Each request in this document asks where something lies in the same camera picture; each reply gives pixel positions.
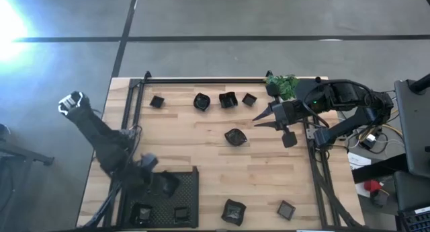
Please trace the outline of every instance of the wooden table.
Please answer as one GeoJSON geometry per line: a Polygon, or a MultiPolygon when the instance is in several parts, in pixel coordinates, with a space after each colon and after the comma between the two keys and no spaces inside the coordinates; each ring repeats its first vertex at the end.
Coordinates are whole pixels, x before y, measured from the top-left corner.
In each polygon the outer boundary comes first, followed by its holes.
{"type": "MultiPolygon", "coordinates": [[[[129,80],[114,78],[110,85],[103,119],[113,129],[121,126],[129,80]]],[[[257,128],[253,126],[255,122],[251,122],[271,101],[273,99],[266,94],[262,84],[145,85],[139,122],[143,132],[136,158],[142,153],[154,153],[159,159],[159,171],[189,171],[193,165],[198,167],[198,229],[320,229],[303,125],[290,127],[296,133],[298,144],[286,149],[281,142],[281,132],[257,128]],[[239,104],[235,108],[222,109],[218,95],[228,91],[236,92],[239,104]],[[199,92],[210,96],[210,109],[206,112],[193,107],[194,97],[199,92]],[[253,107],[241,102],[246,93],[258,98],[253,107]],[[149,106],[154,95],[165,98],[163,108],[149,106]],[[232,128],[241,129],[248,142],[241,147],[230,146],[224,133],[232,128]],[[247,206],[240,227],[220,218],[228,198],[247,206]],[[282,200],[296,207],[291,221],[276,213],[282,200]]],[[[338,122],[336,112],[321,116],[331,126],[338,122]]],[[[273,120],[273,116],[259,122],[267,120],[273,120]]],[[[330,152],[335,193],[355,220],[364,224],[347,154],[342,148],[330,152]]],[[[99,208],[108,194],[109,184],[110,179],[101,171],[97,160],[93,161],[78,225],[85,224],[99,208]]],[[[327,216],[331,217],[327,199],[325,207],[327,216]]]]}

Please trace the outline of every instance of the black mesh tray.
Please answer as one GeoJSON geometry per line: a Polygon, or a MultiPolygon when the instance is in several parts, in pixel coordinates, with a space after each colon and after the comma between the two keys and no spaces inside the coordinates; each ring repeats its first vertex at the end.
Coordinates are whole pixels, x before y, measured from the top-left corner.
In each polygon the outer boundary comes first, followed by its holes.
{"type": "Polygon", "coordinates": [[[125,219],[122,228],[197,228],[199,224],[199,172],[193,167],[192,172],[172,172],[180,181],[179,187],[170,198],[151,192],[139,197],[127,194],[124,201],[125,219]],[[133,225],[130,216],[134,204],[146,204],[152,207],[148,223],[133,225]],[[189,221],[175,223],[175,208],[188,207],[189,221]]]}

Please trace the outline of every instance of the gray floor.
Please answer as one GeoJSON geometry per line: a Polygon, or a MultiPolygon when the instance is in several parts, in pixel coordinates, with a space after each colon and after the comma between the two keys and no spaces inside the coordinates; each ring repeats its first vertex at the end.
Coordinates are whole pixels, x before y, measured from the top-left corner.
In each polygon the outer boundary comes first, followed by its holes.
{"type": "MultiPolygon", "coordinates": [[[[16,22],[9,22],[0,33],[121,36],[130,1],[7,0],[26,31],[15,31],[16,22]]],[[[426,0],[138,0],[130,35],[430,34],[429,14],[426,0]]],[[[119,44],[4,46],[0,123],[10,127],[14,143],[56,158],[52,167],[34,166],[20,218],[10,221],[9,228],[72,228],[92,150],[56,105],[66,94],[80,90],[94,108],[103,110],[119,44]]],[[[393,89],[397,79],[428,74],[428,53],[430,40],[128,43],[120,77],[141,77],[145,71],[157,77],[260,76],[272,70],[278,75],[352,79],[385,91],[393,89]]],[[[398,121],[393,125],[400,128],[398,121]]],[[[396,145],[389,147],[387,156],[402,152],[396,145]]],[[[384,159],[385,154],[372,158],[384,159]]],[[[392,229],[391,218],[375,219],[376,211],[363,207],[366,223],[392,229]]]]}

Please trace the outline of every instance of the red object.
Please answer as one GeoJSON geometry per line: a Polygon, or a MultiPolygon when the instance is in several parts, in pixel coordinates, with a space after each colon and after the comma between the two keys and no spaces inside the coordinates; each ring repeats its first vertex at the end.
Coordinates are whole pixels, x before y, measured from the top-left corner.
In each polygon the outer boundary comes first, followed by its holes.
{"type": "Polygon", "coordinates": [[[374,192],[376,190],[381,189],[382,186],[379,184],[379,182],[375,180],[365,181],[364,182],[364,189],[366,189],[369,192],[374,192]]]}

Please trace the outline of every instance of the green plant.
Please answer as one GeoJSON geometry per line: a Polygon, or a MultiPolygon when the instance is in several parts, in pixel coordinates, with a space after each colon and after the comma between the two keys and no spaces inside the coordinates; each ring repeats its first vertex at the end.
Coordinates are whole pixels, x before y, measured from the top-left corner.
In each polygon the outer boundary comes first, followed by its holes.
{"type": "Polygon", "coordinates": [[[294,88],[296,88],[298,79],[294,75],[286,76],[268,76],[266,80],[267,84],[274,83],[279,88],[281,93],[281,98],[283,100],[288,100],[290,98],[295,98],[294,88]]]}

